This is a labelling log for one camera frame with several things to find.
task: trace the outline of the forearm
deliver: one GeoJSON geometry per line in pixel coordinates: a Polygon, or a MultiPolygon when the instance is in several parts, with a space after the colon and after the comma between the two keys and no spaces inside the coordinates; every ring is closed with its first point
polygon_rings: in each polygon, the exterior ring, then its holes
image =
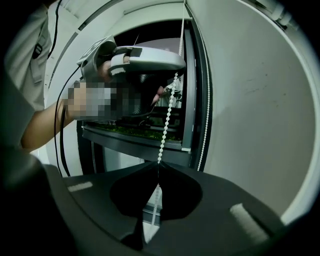
{"type": "MultiPolygon", "coordinates": [[[[55,135],[54,126],[56,133],[60,132],[60,121],[63,106],[63,101],[60,101],[58,104],[56,126],[56,102],[50,107],[34,113],[21,139],[21,145],[24,149],[33,151],[45,145],[55,135]]],[[[68,114],[68,112],[66,112],[64,127],[70,124],[72,121],[73,118],[68,114]]]]}

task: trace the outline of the gray wall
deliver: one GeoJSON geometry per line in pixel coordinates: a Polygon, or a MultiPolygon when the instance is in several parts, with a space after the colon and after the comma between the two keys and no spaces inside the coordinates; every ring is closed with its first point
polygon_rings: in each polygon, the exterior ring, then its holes
{"type": "Polygon", "coordinates": [[[274,24],[236,0],[188,0],[213,83],[205,172],[226,178],[282,215],[309,168],[315,112],[296,54],[274,24]]]}

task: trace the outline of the green moss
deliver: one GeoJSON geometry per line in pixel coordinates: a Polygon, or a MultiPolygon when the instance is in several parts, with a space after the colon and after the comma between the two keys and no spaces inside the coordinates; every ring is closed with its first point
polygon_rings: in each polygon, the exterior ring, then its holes
{"type": "MultiPolygon", "coordinates": [[[[163,133],[160,131],[151,131],[151,130],[142,130],[142,129],[134,129],[121,127],[110,124],[102,124],[102,123],[90,123],[90,126],[98,127],[109,132],[116,132],[121,134],[127,134],[132,136],[140,136],[155,140],[162,140],[163,133]]],[[[180,138],[177,138],[175,135],[170,134],[169,132],[166,134],[166,140],[168,141],[180,141],[180,138]]]]}

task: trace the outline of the black cable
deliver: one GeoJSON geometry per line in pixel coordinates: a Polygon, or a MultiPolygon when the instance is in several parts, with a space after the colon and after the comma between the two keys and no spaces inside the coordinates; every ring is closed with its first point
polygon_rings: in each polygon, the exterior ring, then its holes
{"type": "Polygon", "coordinates": [[[63,92],[63,90],[65,89],[67,83],[69,82],[70,78],[78,71],[78,69],[80,68],[80,66],[78,66],[76,68],[76,70],[69,76],[68,80],[65,82],[65,84],[63,85],[60,93],[59,93],[59,96],[58,96],[58,99],[56,100],[56,105],[55,105],[55,112],[54,112],[54,147],[55,147],[55,156],[56,156],[56,164],[58,166],[58,169],[59,169],[59,172],[60,172],[60,175],[62,176],[62,173],[61,173],[61,170],[60,170],[60,166],[59,166],[59,158],[58,158],[58,149],[57,149],[57,139],[56,139],[56,133],[57,133],[57,129],[56,129],[56,126],[57,126],[57,115],[58,115],[58,105],[59,105],[59,99],[60,99],[60,96],[63,92]]]}
{"type": "Polygon", "coordinates": [[[54,38],[53,38],[53,43],[52,43],[52,48],[51,48],[51,51],[49,52],[48,54],[48,59],[50,58],[52,52],[54,51],[54,48],[56,46],[56,41],[57,41],[57,34],[58,34],[58,18],[59,18],[59,14],[58,14],[58,9],[59,9],[59,6],[61,4],[62,0],[60,0],[58,2],[58,5],[55,9],[55,28],[54,28],[54,38]]]}
{"type": "Polygon", "coordinates": [[[65,117],[66,117],[66,109],[67,109],[67,106],[64,105],[62,109],[61,121],[60,121],[60,156],[61,156],[62,165],[66,172],[66,175],[70,177],[70,172],[67,166],[67,161],[65,156],[65,147],[64,147],[64,123],[65,123],[65,117]]]}

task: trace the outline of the white shirt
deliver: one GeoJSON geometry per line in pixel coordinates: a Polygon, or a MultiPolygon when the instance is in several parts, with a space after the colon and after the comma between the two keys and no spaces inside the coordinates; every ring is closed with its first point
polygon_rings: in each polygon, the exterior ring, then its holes
{"type": "Polygon", "coordinates": [[[4,68],[14,85],[35,111],[44,109],[44,80],[51,38],[48,30],[48,8],[42,4],[32,13],[12,41],[4,58],[4,68]],[[33,59],[37,44],[40,55],[33,59]]]}

